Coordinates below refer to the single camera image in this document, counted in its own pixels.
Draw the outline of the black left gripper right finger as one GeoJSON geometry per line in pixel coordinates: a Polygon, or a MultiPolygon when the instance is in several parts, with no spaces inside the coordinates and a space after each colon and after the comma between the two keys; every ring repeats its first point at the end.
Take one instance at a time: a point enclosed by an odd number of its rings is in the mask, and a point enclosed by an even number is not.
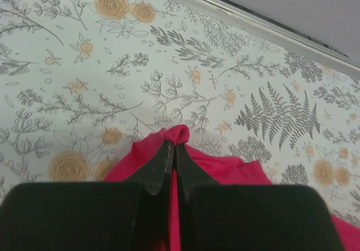
{"type": "Polygon", "coordinates": [[[223,185],[185,145],[175,149],[183,250],[343,250],[325,202],[311,187],[223,185]]]}

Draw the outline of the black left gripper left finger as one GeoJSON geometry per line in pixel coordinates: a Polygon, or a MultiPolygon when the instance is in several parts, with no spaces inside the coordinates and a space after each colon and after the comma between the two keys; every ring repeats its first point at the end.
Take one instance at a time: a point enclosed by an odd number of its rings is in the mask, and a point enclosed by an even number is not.
{"type": "Polygon", "coordinates": [[[23,183],[1,204],[2,250],[169,250],[172,143],[120,182],[23,183]]]}

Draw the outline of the magenta pink t-shirt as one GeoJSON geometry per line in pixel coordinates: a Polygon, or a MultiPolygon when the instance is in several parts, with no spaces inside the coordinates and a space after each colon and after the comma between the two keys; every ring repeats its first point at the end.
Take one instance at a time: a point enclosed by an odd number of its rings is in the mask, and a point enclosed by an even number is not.
{"type": "Polygon", "coordinates": [[[135,142],[106,176],[134,184],[134,250],[358,250],[359,228],[317,191],[275,185],[259,161],[188,145],[177,125],[135,142]]]}

